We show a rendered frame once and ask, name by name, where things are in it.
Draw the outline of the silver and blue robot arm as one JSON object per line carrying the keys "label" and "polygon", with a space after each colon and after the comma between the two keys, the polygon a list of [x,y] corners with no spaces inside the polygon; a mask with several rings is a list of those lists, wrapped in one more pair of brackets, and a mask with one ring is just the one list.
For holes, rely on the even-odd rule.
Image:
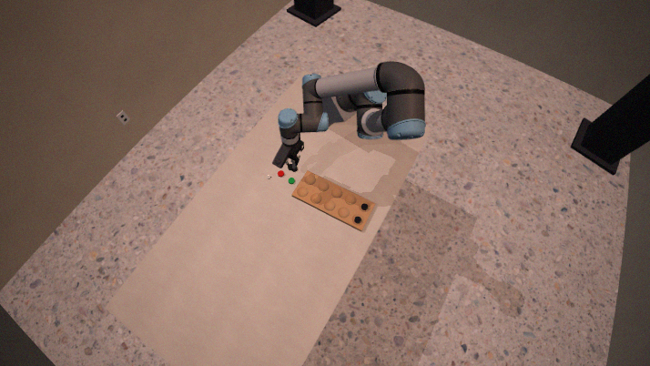
{"label": "silver and blue robot arm", "polygon": [[[359,138],[382,138],[379,128],[385,129],[391,140],[419,138],[425,133],[424,82],[415,69],[403,63],[388,61],[323,78],[306,75],[302,78],[302,91],[303,114],[291,108],[279,112],[280,137],[286,145],[298,142],[299,133],[328,130],[328,113],[322,108],[322,99],[327,97],[336,97],[339,107],[346,112],[357,110]],[[387,106],[382,109],[386,98]]]}

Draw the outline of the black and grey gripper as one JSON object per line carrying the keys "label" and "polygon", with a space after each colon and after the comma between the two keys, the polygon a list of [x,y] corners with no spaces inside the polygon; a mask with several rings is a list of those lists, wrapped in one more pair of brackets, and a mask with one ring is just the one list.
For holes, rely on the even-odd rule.
{"label": "black and grey gripper", "polygon": [[[295,144],[293,144],[293,145],[286,145],[286,144],[284,144],[283,142],[282,142],[282,144],[283,144],[284,146],[286,146],[286,147],[293,147],[293,149],[291,150],[291,152],[290,152],[290,154],[289,154],[289,157],[287,158],[287,160],[286,160],[285,163],[286,163],[286,165],[288,166],[288,165],[289,165],[288,160],[289,160],[289,158],[290,158],[290,159],[291,159],[291,163],[292,163],[292,168],[295,169],[295,168],[297,167],[299,161],[300,161],[300,156],[297,156],[297,154],[298,154],[300,151],[302,151],[302,150],[304,149],[304,147],[302,147],[302,146],[304,146],[304,142],[300,140],[300,133],[299,133],[299,140],[298,140],[298,142],[296,142]],[[294,146],[294,145],[295,145],[295,146]],[[297,154],[296,154],[296,153],[297,153]]]}

